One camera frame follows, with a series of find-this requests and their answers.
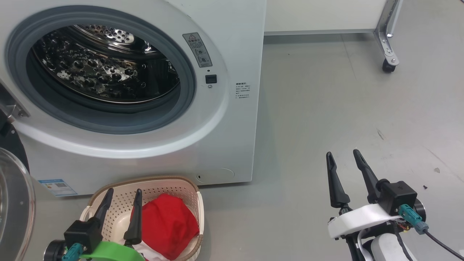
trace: red garment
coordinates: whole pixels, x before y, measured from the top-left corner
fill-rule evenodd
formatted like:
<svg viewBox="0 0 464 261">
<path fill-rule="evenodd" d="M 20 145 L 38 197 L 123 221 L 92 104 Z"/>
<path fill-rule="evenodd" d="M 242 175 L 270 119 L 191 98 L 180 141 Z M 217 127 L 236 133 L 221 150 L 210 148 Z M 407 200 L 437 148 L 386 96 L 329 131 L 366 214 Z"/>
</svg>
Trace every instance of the red garment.
<svg viewBox="0 0 464 261">
<path fill-rule="evenodd" d="M 169 260 L 175 260 L 200 230 L 182 199 L 161 194 L 142 207 L 142 240 Z"/>
</svg>

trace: white washing machine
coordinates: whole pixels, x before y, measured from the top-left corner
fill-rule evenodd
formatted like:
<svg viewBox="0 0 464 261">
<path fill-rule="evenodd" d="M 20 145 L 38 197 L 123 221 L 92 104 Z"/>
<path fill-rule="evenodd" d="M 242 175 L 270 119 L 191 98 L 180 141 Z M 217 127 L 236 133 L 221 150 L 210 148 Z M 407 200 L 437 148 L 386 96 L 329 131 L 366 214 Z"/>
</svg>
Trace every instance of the white washing machine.
<svg viewBox="0 0 464 261">
<path fill-rule="evenodd" d="M 151 175 L 250 181 L 265 6 L 5 2 L 0 107 L 31 176 L 56 196 Z"/>
</svg>

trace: warning label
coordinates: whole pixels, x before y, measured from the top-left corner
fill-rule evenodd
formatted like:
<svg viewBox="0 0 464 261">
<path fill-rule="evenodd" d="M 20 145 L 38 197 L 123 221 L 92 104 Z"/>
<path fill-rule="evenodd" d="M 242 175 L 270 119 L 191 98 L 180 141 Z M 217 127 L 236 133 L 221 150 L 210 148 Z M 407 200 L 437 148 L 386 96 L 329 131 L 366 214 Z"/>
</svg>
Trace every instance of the warning label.
<svg viewBox="0 0 464 261">
<path fill-rule="evenodd" d="M 200 38 L 198 33 L 186 33 L 182 35 L 185 41 L 188 43 L 188 46 L 192 50 L 193 54 L 196 57 L 198 66 L 200 67 L 209 67 L 213 63 L 209 57 L 208 51 L 206 50 L 203 41 Z"/>
<path fill-rule="evenodd" d="M 246 83 L 236 83 L 235 84 L 235 98 L 236 99 L 249 98 L 250 87 L 251 85 L 247 85 Z"/>
<path fill-rule="evenodd" d="M 77 195 L 77 193 L 62 179 L 39 180 L 39 183 L 46 187 L 55 196 Z"/>
</svg>

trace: black cable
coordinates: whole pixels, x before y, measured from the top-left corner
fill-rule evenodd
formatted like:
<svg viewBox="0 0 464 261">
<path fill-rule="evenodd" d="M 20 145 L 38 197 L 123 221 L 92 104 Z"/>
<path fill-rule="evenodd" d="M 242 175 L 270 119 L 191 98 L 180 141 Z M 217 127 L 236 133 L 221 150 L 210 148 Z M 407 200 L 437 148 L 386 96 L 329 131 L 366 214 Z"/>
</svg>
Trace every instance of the black cable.
<svg viewBox="0 0 464 261">
<path fill-rule="evenodd" d="M 395 232 L 396 238 L 398 239 L 398 243 L 400 243 L 401 248 L 403 249 L 403 253 L 405 254 L 406 258 L 409 261 L 413 261 L 411 256 L 409 255 L 409 252 L 406 249 L 406 246 L 403 243 L 403 240 L 401 239 L 400 232 L 398 231 L 398 222 L 393 223 L 393 231 Z"/>
<path fill-rule="evenodd" d="M 445 244 L 443 244 L 440 240 L 436 239 L 432 234 L 429 233 L 429 231 L 424 230 L 425 234 L 429 236 L 433 241 L 435 241 L 438 245 L 442 246 L 444 249 L 448 250 L 451 254 L 455 255 L 457 258 L 464 260 L 464 256 L 461 256 L 460 254 L 456 253 L 453 249 L 449 248 Z"/>
</svg>

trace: concrete floor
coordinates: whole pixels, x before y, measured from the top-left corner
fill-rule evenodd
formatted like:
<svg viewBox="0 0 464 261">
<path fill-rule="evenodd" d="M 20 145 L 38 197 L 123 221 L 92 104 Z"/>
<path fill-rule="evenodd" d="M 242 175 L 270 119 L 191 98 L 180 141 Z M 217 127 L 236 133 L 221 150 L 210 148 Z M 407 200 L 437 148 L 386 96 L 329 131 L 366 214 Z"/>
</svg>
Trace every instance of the concrete floor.
<svg viewBox="0 0 464 261">
<path fill-rule="evenodd" d="M 381 71 L 371 35 L 265 39 L 253 181 L 201 188 L 199 261 L 350 260 L 346 243 L 327 232 L 338 210 L 329 204 L 325 154 L 334 154 L 358 208 L 367 191 L 354 148 L 378 178 L 413 187 L 430 232 L 464 249 L 464 5 L 408 0 L 401 11 L 392 74 Z M 25 261 L 41 260 L 88 200 L 57 199 L 36 185 Z M 426 236 L 403 238 L 418 260 L 455 260 Z"/>
</svg>

